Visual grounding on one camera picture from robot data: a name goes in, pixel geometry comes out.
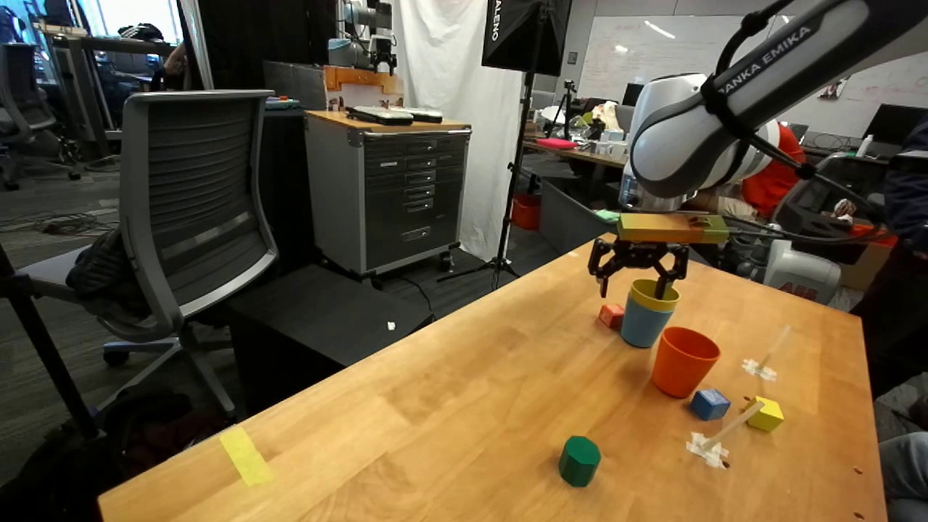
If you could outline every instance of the orange cup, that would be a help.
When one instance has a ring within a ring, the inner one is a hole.
[[[690,398],[721,353],[721,344],[700,331],[668,327],[651,379],[671,398]]]

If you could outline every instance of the chair backrest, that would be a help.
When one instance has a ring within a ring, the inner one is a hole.
[[[125,101],[119,230],[157,325],[177,327],[278,254],[258,193],[270,90]]]
[[[35,134],[55,125],[54,109],[45,105],[35,82],[35,47],[0,47],[0,105],[17,134]]]
[[[874,201],[883,193],[887,161],[853,154],[832,154],[825,161],[819,161],[819,172],[841,182],[845,188]],[[831,218],[832,205],[841,198],[841,192],[815,177],[800,180],[780,201],[771,219],[800,234],[847,238],[847,227],[838,227],[838,219]]]

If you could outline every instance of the monitor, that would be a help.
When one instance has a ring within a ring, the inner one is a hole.
[[[879,105],[864,135],[883,144],[902,144],[906,135],[928,117],[928,108]]]
[[[622,96],[622,105],[635,108],[635,105],[638,105],[642,90],[645,90],[645,83],[629,82],[629,83],[626,83],[626,92]]]

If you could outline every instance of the blue toy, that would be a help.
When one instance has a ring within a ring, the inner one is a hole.
[[[726,417],[731,401],[718,389],[700,389],[690,401],[690,411],[703,420]]]

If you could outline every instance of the window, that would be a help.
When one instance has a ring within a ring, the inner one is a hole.
[[[184,40],[174,0],[84,0],[94,34],[119,34],[122,27],[151,24],[168,44]]]

